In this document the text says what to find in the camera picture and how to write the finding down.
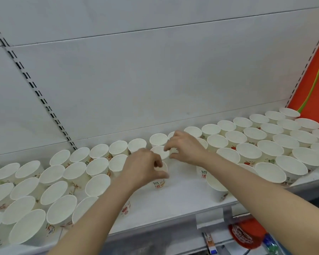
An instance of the left hand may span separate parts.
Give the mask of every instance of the left hand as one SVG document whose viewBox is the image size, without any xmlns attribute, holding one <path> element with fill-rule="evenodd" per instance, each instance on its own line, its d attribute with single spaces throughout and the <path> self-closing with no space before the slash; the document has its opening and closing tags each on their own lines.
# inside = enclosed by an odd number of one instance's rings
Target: left hand
<svg viewBox="0 0 319 255">
<path fill-rule="evenodd" d="M 162 159 L 145 148 L 137 150 L 125 161 L 120 178 L 131 184 L 133 191 L 156 179 L 167 179 L 169 174 L 165 171 L 156 171 L 154 167 L 162 167 Z"/>
</svg>

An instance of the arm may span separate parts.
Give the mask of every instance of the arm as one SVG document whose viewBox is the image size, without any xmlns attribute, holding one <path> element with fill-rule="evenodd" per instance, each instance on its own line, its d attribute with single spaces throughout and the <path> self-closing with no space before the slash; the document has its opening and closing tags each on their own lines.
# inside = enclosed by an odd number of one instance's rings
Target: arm
<svg viewBox="0 0 319 255">
<path fill-rule="evenodd" d="M 191 135 L 176 131 L 165 150 L 216 177 L 293 254 L 319 254 L 319 209 L 289 191 L 205 150 Z"/>
<path fill-rule="evenodd" d="M 140 187 L 156 180 L 169 178 L 162 167 L 160 155 L 140 149 L 129 156 L 122 173 L 107 188 L 94 205 L 68 231 L 48 255 L 92 255 L 98 254 L 115 223 L 122 207 Z"/>
</svg>

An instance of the hand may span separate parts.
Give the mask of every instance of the hand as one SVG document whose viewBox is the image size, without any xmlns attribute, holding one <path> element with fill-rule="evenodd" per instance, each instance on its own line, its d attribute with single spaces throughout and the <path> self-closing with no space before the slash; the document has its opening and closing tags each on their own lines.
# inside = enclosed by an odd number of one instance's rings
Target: hand
<svg viewBox="0 0 319 255">
<path fill-rule="evenodd" d="M 170 150 L 171 148 L 177 148 L 179 153 L 172 153 L 170 158 L 196 166 L 201 166 L 204 158 L 208 154 L 208 151 L 195 137 L 182 131 L 175 131 L 174 136 L 172 136 L 165 145 L 164 151 Z"/>
<path fill-rule="evenodd" d="M 162 166 L 159 154 L 144 148 L 139 149 L 126 159 L 120 177 L 131 184 L 132 190 L 136 191 L 153 180 L 169 178 L 167 172 L 156 171 L 154 168 Z"/>
</svg>

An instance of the forearm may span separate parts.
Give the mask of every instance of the forearm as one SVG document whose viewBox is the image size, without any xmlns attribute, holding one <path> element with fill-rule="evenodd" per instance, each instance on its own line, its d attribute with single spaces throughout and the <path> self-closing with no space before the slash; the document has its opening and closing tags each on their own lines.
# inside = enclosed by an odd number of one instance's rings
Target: forearm
<svg viewBox="0 0 319 255">
<path fill-rule="evenodd" d="M 317 207 L 215 153 L 202 163 L 293 254 L 319 254 Z"/>
<path fill-rule="evenodd" d="M 48 255 L 98 254 L 133 191 L 128 181 L 116 178 Z"/>
</svg>

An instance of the right hand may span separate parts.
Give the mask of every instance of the right hand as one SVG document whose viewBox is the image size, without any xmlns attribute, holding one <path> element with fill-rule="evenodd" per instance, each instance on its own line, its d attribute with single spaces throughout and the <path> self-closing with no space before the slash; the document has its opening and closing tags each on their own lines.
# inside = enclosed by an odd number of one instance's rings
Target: right hand
<svg viewBox="0 0 319 255">
<path fill-rule="evenodd" d="M 179 153 L 172 153 L 170 158 L 195 166 L 201 166 L 208 154 L 208 151 L 195 137 L 182 131 L 175 131 L 174 136 L 164 146 L 164 151 L 171 148 L 176 148 Z"/>
</svg>

